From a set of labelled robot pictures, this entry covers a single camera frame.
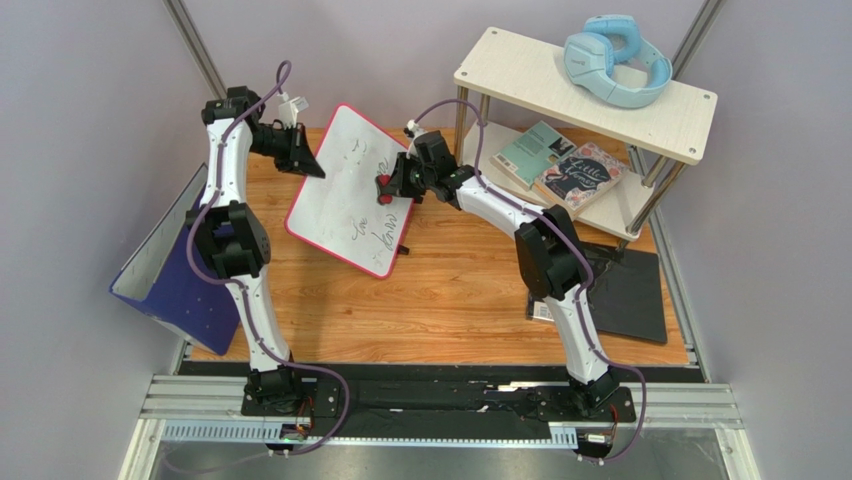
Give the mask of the pink-framed whiteboard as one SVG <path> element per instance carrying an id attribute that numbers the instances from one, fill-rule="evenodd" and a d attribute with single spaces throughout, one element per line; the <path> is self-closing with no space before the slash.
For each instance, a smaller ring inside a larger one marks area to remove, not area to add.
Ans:
<path id="1" fill-rule="evenodd" d="M 293 237 L 379 279 L 387 278 L 412 213 L 409 199 L 378 202 L 376 178 L 406 150 L 348 104 L 332 114 L 315 158 L 323 178 L 308 177 L 285 219 Z"/>

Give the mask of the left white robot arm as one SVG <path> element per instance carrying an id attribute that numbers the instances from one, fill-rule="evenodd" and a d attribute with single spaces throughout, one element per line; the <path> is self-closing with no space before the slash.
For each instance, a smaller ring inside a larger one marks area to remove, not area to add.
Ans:
<path id="1" fill-rule="evenodd" d="M 270 239 L 247 203 L 248 157 L 270 157 L 283 172 L 323 179 L 305 127 L 296 116 L 301 98 L 285 99 L 280 119 L 261 122 L 265 98 L 246 86 L 230 87 L 206 103 L 201 119 L 210 142 L 210 172 L 200 205 L 186 213 L 190 268 L 203 281 L 224 286 L 236 305 L 250 346 L 244 415 L 294 415 L 307 395 L 291 350 L 277 324 L 268 282 Z"/>

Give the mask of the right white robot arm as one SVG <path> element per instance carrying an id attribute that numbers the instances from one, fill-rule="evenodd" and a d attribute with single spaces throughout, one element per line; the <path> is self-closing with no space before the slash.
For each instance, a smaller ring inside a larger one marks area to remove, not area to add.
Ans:
<path id="1" fill-rule="evenodd" d="M 601 408 L 618 387 L 591 318 L 587 289 L 593 271 L 573 222 L 561 207 L 544 209 L 522 201 L 488 180 L 476 167 L 460 165 L 443 135 L 416 126 L 404 130 L 410 144 L 396 157 L 391 175 L 376 179 L 377 200 L 416 203 L 427 192 L 475 215 L 512 237 L 522 280 L 542 299 L 557 326 L 579 411 Z"/>

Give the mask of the red heart-shaped eraser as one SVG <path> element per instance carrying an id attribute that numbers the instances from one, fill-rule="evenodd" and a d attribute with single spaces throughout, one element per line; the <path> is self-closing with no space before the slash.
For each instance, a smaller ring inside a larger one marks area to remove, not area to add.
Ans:
<path id="1" fill-rule="evenodd" d="M 393 201 L 392 177 L 388 174 L 380 174 L 375 178 L 377 188 L 377 202 L 380 205 L 388 205 Z"/>

